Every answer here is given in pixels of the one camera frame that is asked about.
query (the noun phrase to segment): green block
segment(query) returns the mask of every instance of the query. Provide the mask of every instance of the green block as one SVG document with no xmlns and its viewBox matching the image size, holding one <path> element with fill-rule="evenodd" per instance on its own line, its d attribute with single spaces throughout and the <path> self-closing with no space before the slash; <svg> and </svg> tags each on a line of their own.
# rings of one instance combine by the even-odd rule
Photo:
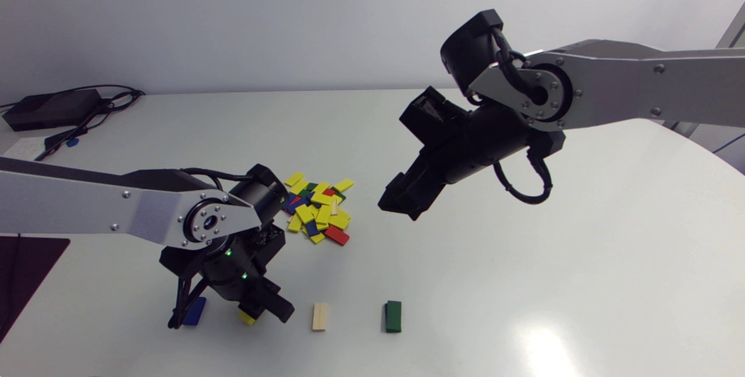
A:
<svg viewBox="0 0 745 377">
<path fill-rule="evenodd" d="M 337 191 L 336 188 L 333 188 L 333 190 L 334 190 L 334 194 L 335 195 L 338 195 L 339 197 L 341 197 L 341 200 L 342 201 L 343 200 L 346 200 L 346 195 L 344 195 L 344 194 L 340 193 L 339 191 Z"/>
<path fill-rule="evenodd" d="M 401 302 L 388 300 L 385 303 L 385 332 L 401 332 Z"/>
</svg>

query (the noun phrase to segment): red block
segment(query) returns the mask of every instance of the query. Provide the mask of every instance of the red block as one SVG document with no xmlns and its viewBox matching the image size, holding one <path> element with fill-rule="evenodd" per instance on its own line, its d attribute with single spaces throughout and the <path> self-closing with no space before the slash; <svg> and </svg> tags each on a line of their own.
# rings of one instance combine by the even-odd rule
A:
<svg viewBox="0 0 745 377">
<path fill-rule="evenodd" d="M 328 228 L 324 231 L 324 234 L 329 239 L 335 241 L 341 246 L 344 246 L 346 242 L 349 241 L 349 235 L 341 231 L 341 229 L 339 229 L 337 226 L 334 226 L 333 224 L 328 226 Z"/>
</svg>

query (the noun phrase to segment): power cord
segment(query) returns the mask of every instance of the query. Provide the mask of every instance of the power cord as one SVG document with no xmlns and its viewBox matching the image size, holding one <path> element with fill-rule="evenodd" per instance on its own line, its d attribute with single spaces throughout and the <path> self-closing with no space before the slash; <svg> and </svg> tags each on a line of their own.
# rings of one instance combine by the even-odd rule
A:
<svg viewBox="0 0 745 377">
<path fill-rule="evenodd" d="M 77 136 L 82 136 L 83 134 L 88 133 L 88 130 L 91 130 L 93 128 L 99 127 L 102 123 L 106 122 L 106 120 L 109 118 L 109 116 L 114 112 L 120 112 L 123 111 L 130 106 L 132 106 L 142 95 L 145 95 L 144 91 L 141 91 L 139 89 L 132 88 L 130 86 L 124 86 L 124 85 L 116 85 L 116 84 L 102 84 L 102 85 L 90 85 L 90 86 L 80 86 L 78 88 L 72 88 L 72 89 L 66 89 L 64 91 L 58 91 L 57 93 L 53 94 L 64 94 L 64 93 L 71 93 L 72 91 L 80 91 L 85 89 L 95 89 L 95 88 L 122 88 L 127 89 L 126 91 L 123 91 L 122 93 L 115 94 L 113 98 L 107 98 L 102 99 L 101 104 L 91 112 L 91 114 L 86 117 L 85 120 L 83 120 L 82 123 L 80 123 L 77 127 L 73 128 L 72 130 L 67 130 L 63 133 L 55 134 L 54 136 L 48 137 L 45 139 L 45 151 L 40 154 L 38 157 L 36 157 L 34 160 L 37 162 L 41 162 L 42 160 L 46 159 L 47 157 L 50 157 L 52 154 L 57 152 L 59 150 L 59 147 L 61 147 L 64 143 L 67 141 L 72 140 L 73 138 L 76 138 Z M 130 97 L 130 99 L 120 105 L 117 105 L 115 101 L 118 101 L 122 98 Z M 100 122 L 96 123 L 95 125 L 92 125 L 88 127 L 88 124 L 98 115 L 105 115 Z"/>
</svg>

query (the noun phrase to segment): white wall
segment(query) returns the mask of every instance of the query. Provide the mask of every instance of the white wall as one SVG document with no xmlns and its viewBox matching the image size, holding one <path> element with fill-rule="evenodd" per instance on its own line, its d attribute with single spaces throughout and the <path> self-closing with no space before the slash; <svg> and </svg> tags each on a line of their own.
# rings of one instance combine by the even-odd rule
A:
<svg viewBox="0 0 745 377">
<path fill-rule="evenodd" d="M 521 51 L 585 38 L 710 48 L 743 0 L 0 0 L 0 103 L 148 93 L 454 86 L 439 46 L 495 8 Z"/>
</svg>

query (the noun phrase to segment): white table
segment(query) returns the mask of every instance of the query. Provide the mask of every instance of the white table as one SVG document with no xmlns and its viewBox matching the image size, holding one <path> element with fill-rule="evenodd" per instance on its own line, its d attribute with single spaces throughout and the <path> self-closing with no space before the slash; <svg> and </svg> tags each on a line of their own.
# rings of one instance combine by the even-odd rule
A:
<svg viewBox="0 0 745 377">
<path fill-rule="evenodd" d="M 352 239 L 288 233 L 268 272 L 295 304 L 287 324 L 266 313 L 245 326 L 207 290 L 199 326 L 175 331 L 176 277 L 159 246 L 73 237 L 0 344 L 0 375 L 743 374 L 740 173 L 631 120 L 567 132 L 542 205 L 484 170 L 412 222 L 376 203 L 420 148 L 398 122 L 418 93 L 149 96 L 50 157 L 109 173 L 258 162 L 282 179 L 349 177 Z M 523 154 L 505 170 L 538 191 Z M 386 300 L 403 302 L 401 334 L 381 331 Z M 330 304 L 324 333 L 310 330 L 316 302 Z"/>
</svg>

